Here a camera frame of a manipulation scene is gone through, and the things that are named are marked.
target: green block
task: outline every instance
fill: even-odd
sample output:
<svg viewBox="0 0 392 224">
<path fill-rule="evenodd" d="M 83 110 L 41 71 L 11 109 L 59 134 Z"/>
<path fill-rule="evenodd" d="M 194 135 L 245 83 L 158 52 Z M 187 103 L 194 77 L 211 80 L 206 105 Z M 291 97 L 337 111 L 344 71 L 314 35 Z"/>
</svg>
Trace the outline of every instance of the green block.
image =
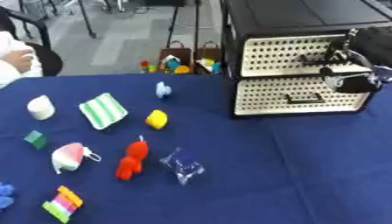
<svg viewBox="0 0 392 224">
<path fill-rule="evenodd" d="M 24 140 L 34 145 L 37 150 L 42 149 L 46 145 L 46 137 L 36 130 L 32 131 L 28 136 L 24 138 Z"/>
<path fill-rule="evenodd" d="M 46 201 L 42 207 L 62 223 L 69 222 L 69 218 L 66 217 L 59 209 L 57 209 L 56 206 L 52 205 L 52 203 Z"/>
</svg>

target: red plush toy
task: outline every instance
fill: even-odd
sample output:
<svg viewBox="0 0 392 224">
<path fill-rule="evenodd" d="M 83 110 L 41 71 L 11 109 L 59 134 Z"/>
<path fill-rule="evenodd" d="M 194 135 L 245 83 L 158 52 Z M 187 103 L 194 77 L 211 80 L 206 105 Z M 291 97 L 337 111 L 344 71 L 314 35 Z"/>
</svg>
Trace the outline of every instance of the red plush toy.
<svg viewBox="0 0 392 224">
<path fill-rule="evenodd" d="M 131 143 L 126 151 L 126 156 L 120 161 L 115 175 L 118 179 L 129 180 L 134 172 L 142 171 L 142 161 L 147 157 L 149 147 L 140 136 L 140 141 Z"/>
</svg>

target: drawer handle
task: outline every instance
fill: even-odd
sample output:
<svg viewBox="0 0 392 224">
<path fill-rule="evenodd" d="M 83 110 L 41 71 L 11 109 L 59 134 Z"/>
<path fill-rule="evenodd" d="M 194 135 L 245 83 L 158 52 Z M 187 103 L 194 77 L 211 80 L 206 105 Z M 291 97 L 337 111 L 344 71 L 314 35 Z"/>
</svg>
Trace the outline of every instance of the drawer handle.
<svg viewBox="0 0 392 224">
<path fill-rule="evenodd" d="M 320 94 L 313 94 L 316 98 L 312 100 L 293 100 L 289 94 L 285 94 L 288 104 L 308 104 L 308 103 L 326 103 L 326 100 Z"/>
</svg>

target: black chair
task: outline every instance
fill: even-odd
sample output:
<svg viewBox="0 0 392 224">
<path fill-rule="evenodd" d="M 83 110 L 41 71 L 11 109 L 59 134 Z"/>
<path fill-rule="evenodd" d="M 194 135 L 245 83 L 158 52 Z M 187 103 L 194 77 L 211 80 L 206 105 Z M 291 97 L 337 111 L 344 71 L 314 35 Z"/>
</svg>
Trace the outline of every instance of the black chair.
<svg viewBox="0 0 392 224">
<path fill-rule="evenodd" d="M 42 64 L 44 76 L 56 76 L 63 67 L 63 61 L 56 52 L 51 50 L 51 42 L 45 23 L 33 17 L 29 17 L 29 15 L 24 13 L 5 9 L 0 6 L 0 30 L 9 32 L 15 39 L 18 39 L 17 31 L 10 18 L 21 20 L 38 28 L 42 45 L 33 43 L 26 44 L 34 48 Z"/>
</svg>

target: rainbow stacking toy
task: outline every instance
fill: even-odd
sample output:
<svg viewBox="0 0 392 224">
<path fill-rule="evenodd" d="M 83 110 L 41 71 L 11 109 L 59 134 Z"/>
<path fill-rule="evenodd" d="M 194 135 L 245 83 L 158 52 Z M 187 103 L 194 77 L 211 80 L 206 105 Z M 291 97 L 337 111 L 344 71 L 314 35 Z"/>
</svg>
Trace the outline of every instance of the rainbow stacking toy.
<svg viewBox="0 0 392 224">
<path fill-rule="evenodd" d="M 70 216 L 83 205 L 83 200 L 64 186 L 59 187 L 58 192 L 51 202 L 46 201 L 42 207 L 61 222 L 68 223 Z"/>
</svg>

